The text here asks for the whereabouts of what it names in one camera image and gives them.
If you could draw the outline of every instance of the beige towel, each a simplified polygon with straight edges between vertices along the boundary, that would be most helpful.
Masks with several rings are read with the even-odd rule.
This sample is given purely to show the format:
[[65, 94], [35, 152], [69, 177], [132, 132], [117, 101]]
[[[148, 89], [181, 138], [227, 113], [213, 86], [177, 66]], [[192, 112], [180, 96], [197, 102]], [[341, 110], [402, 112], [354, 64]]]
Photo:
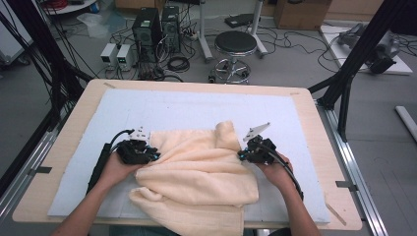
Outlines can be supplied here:
[[139, 169], [131, 201], [180, 235], [242, 235], [243, 205], [258, 200], [255, 175], [242, 166], [233, 124], [215, 130], [153, 132], [161, 157]]

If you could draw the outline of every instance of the forearm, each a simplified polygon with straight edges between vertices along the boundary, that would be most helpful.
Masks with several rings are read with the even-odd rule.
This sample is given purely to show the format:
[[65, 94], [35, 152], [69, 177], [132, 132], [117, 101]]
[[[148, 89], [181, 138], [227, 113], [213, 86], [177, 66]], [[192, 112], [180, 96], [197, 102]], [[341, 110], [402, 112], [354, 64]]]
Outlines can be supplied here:
[[110, 188], [96, 185], [51, 235], [88, 235]]
[[295, 188], [280, 190], [288, 211], [292, 236], [321, 235]]

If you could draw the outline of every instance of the stool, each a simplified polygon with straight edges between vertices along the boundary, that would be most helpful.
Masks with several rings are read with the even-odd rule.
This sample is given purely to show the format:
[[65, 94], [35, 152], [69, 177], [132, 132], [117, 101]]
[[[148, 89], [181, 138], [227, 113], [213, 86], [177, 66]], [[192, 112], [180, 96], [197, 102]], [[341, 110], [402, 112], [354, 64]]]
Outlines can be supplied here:
[[214, 83], [215, 79], [219, 78], [227, 84], [248, 84], [251, 68], [237, 58], [251, 55], [257, 50], [255, 38], [242, 31], [226, 31], [215, 38], [214, 46], [217, 51], [230, 58], [223, 59], [215, 65], [208, 81]]

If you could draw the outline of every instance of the human hand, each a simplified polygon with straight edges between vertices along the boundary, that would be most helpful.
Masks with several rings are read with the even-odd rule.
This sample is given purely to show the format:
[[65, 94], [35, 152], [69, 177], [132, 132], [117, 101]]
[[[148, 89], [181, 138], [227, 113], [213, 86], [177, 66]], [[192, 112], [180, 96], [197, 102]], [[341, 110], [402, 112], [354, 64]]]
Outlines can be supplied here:
[[143, 165], [123, 163], [119, 154], [114, 151], [110, 154], [96, 185], [110, 189], [126, 179], [130, 173], [142, 167]]
[[[291, 170], [292, 169], [292, 164], [289, 161], [289, 158], [286, 157], [285, 155], [281, 154], [281, 153], [277, 153], [279, 154], [279, 156], [288, 163], [288, 166]], [[274, 162], [272, 164], [269, 165], [265, 165], [265, 164], [256, 164], [265, 174], [265, 176], [267, 177], [267, 179], [274, 185], [276, 186], [279, 191], [285, 191], [287, 188], [291, 188], [294, 189], [294, 183], [291, 179], [291, 177], [288, 175], [288, 173], [286, 172], [286, 170], [284, 169], [284, 167], [277, 163]]]

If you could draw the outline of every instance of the floor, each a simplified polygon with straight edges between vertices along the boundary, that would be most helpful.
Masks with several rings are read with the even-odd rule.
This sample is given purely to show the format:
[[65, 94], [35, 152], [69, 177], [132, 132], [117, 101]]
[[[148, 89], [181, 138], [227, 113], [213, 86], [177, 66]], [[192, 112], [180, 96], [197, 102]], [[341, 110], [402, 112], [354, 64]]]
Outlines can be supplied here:
[[[122, 30], [125, 24], [130, 26], [133, 23], [126, 22], [117, 11], [104, 11], [102, 14], [106, 14], [110, 32]], [[110, 36], [90, 38], [87, 27], [78, 24], [76, 16], [70, 14], [61, 21], [69, 33], [69, 41], [92, 71], [78, 58], [81, 69], [90, 75], [96, 73], [99, 78], [112, 78], [112, 73], [103, 71], [99, 58]], [[207, 20], [206, 34], [214, 60], [205, 63], [200, 46], [193, 42], [196, 54], [190, 59], [190, 70], [180, 73], [184, 82], [208, 82], [209, 71], [221, 58], [213, 48], [214, 36], [222, 30], [230, 30], [223, 19], [218, 17]], [[352, 25], [346, 22], [328, 24]], [[321, 56], [323, 51], [310, 53], [315, 49], [325, 49], [322, 42], [312, 39], [322, 39], [317, 31], [275, 29], [271, 18], [262, 18], [260, 26], [272, 28], [259, 29], [260, 39], [270, 54], [263, 59], [258, 55], [245, 58], [252, 68], [250, 86], [308, 88], [329, 78], [338, 69], [331, 60], [331, 54], [326, 53], [326, 58], [330, 59], [326, 60]], [[275, 33], [278, 39], [287, 36], [294, 46], [274, 48], [271, 42], [274, 41]], [[284, 40], [275, 43], [282, 46]], [[58, 41], [58, 44], [70, 58], [63, 42]], [[414, 71], [411, 75], [356, 75], [350, 96], [347, 140], [387, 233], [417, 235], [417, 144], [394, 110], [397, 105], [405, 106], [414, 120], [417, 120], [417, 58], [404, 52], [400, 52], [399, 56]], [[125, 73], [123, 78], [135, 78], [137, 74], [133, 73]], [[45, 85], [33, 65], [15, 63], [0, 71], [0, 76], [0, 174], [3, 175], [49, 110], [50, 101]], [[315, 92], [313, 97], [319, 98], [324, 92], [325, 89]], [[54, 224], [17, 223], [10, 215], [0, 220], [2, 235], [44, 235], [55, 227]], [[105, 235], [107, 232], [106, 226], [97, 225], [90, 235]], [[324, 235], [370, 235], [366, 222], [360, 231], [322, 232]]]

